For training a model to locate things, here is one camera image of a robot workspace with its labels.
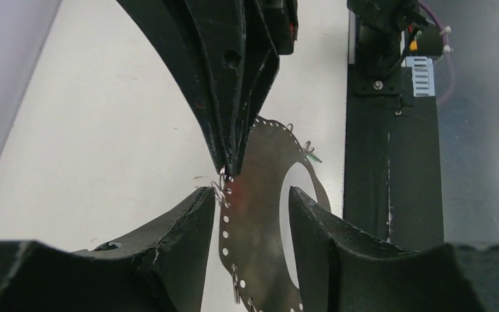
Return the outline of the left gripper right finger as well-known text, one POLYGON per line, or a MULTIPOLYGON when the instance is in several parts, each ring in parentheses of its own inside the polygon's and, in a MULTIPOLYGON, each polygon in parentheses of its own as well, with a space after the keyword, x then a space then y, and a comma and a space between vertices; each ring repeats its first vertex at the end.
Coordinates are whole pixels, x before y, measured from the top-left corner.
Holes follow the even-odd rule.
POLYGON ((305 311, 417 311, 401 261, 410 250, 327 212, 299 187, 288 208, 305 311))

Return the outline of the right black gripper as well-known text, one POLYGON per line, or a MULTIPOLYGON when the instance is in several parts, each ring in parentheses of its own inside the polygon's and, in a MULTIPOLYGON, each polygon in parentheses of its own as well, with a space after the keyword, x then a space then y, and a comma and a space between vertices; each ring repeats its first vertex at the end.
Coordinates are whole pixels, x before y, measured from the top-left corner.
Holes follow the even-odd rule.
POLYGON ((215 168, 238 176, 250 127, 278 71, 278 54, 294 52, 298 1, 244 1, 244 9, 242 1, 119 5, 173 75, 215 168))

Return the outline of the perforated metal ring plate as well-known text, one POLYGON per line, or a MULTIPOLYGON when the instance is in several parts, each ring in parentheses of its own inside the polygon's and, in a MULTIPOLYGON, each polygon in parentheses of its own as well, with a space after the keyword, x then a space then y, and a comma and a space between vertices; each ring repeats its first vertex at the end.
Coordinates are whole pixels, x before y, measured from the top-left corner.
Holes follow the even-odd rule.
POLYGON ((304 310, 281 239, 281 189, 292 166, 306 169, 324 209, 329 210, 330 203, 312 163, 302 153, 303 145, 291 123, 258 116, 250 127, 240 174, 227 175, 218 248, 230 275, 231 264, 237 265, 240 304, 248 311, 304 310))

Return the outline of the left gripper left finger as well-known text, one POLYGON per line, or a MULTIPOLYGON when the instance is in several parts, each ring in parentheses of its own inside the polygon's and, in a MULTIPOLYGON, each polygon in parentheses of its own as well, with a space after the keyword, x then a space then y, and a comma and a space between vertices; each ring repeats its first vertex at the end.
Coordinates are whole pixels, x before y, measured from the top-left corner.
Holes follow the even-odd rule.
POLYGON ((200 311, 215 198, 197 188, 173 209, 94 250, 76 254, 122 264, 126 281, 113 307, 127 311, 200 311))

